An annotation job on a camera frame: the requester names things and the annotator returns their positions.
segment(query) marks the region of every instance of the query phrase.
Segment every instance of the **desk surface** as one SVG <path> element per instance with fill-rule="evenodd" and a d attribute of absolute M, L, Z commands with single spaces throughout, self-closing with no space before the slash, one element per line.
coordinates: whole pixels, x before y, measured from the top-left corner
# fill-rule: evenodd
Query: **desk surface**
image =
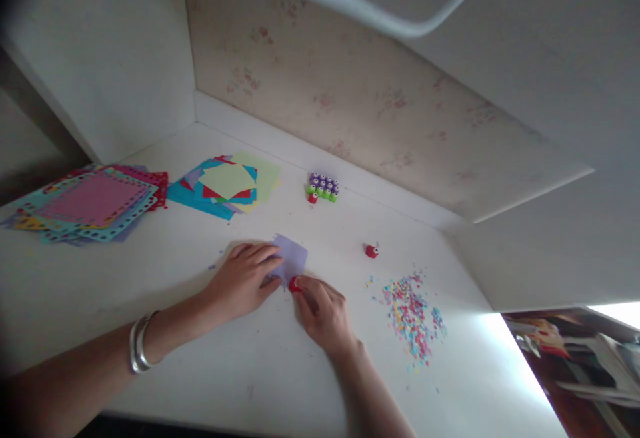
<path fill-rule="evenodd" d="M 338 203 L 311 208 L 306 170 L 198 123 L 128 162 L 176 180 L 206 157 L 240 149 L 280 164 L 281 186 L 230 223 L 168 202 L 122 244 L 44 245 L 34 233 L 0 230 L 0 306 L 12 370 L 194 293 L 230 244 L 280 233 L 309 250 L 308 274 L 345 294 L 358 336 L 418 436 L 566 436 L 506 325 L 440 232 L 350 192 L 348 183 Z M 13 208 L 2 208 L 0 218 Z M 363 244 L 376 241 L 381 253 L 372 260 Z M 389 328 L 388 308 L 372 295 L 420 268 L 449 336 L 433 343 L 430 366 L 415 373 Z M 288 437 L 345 436 L 350 421 L 333 370 L 296 321 L 289 292 L 180 348 L 109 410 Z"/>

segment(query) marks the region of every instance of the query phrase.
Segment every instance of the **person's left hand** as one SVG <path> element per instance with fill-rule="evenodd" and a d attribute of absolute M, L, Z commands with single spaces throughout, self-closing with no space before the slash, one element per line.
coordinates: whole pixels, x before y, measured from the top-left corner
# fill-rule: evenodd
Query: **person's left hand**
<path fill-rule="evenodd" d="M 280 278 L 263 285 L 264 279 L 283 258 L 273 255 L 279 247 L 270 243 L 252 245 L 243 243 L 231 250 L 220 271 L 199 294 L 212 326 L 248 315 L 282 284 Z"/>

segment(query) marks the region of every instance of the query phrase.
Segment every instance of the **floral wallpaper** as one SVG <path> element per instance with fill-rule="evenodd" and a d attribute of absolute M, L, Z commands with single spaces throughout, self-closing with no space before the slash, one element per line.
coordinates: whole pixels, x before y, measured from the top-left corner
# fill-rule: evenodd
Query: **floral wallpaper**
<path fill-rule="evenodd" d="M 187 7 L 200 91 L 470 220 L 590 170 L 402 44 L 314 3 Z"/>

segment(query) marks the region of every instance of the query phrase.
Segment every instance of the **bracelet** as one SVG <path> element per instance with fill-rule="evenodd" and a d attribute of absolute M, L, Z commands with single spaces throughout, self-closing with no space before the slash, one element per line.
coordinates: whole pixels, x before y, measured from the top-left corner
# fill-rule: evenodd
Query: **bracelet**
<path fill-rule="evenodd" d="M 129 333 L 129 360 L 131 362 L 131 370 L 136 375 L 141 375 L 153 366 L 145 357 L 143 341 L 147 326 L 149 326 L 151 318 L 156 313 L 158 313 L 158 310 L 153 313 L 147 313 L 145 316 L 140 318 L 133 324 L 131 332 Z"/>
<path fill-rule="evenodd" d="M 141 321 L 142 318 L 136 321 L 131 327 L 131 332 L 129 333 L 129 360 L 131 362 L 131 370 L 136 375 L 140 375 L 146 371 L 140 368 L 140 366 L 138 365 L 138 360 L 135 358 L 135 330 L 138 328 L 138 325 Z"/>
<path fill-rule="evenodd" d="M 145 340 L 145 331 L 147 330 L 147 327 L 149 326 L 149 322 L 151 321 L 151 318 L 153 318 L 153 316 L 156 313 L 158 313 L 158 311 L 159 310 L 156 310 L 151 314 L 147 313 L 144 316 L 144 318 L 142 318 L 142 320 L 143 320 L 142 328 L 140 329 L 140 331 L 138 331 L 138 334 L 137 334 L 136 339 L 135 339 L 136 358 L 138 358 L 140 363 L 142 363 L 144 366 L 146 366 L 147 369 L 151 368 L 154 365 L 152 365 L 150 362 L 148 362 L 148 360 L 147 360 L 147 358 L 145 356 L 145 349 L 144 349 L 144 346 L 143 346 L 143 343 L 144 343 L 144 340 Z"/>

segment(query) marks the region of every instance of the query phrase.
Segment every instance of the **red paper punch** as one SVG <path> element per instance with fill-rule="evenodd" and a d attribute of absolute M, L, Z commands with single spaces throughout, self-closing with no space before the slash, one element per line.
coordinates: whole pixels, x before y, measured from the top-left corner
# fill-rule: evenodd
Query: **red paper punch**
<path fill-rule="evenodd" d="M 289 282 L 289 291 L 290 291 L 290 292 L 292 292 L 292 293 L 295 293 L 296 291 L 300 291 L 300 292 L 302 292 L 302 288 L 299 288 L 299 287 L 297 287 L 297 286 L 295 285 L 295 279 L 296 279 L 296 278 L 297 278 L 297 277 L 293 277 L 293 278 L 291 278 L 291 281 Z"/>
<path fill-rule="evenodd" d="M 378 253 L 380 253 L 378 251 L 378 248 L 376 247 L 372 247 L 371 245 L 367 246 L 367 249 L 365 250 L 365 253 L 367 254 L 367 256 L 369 258 L 376 258 L 376 256 L 378 256 Z"/>

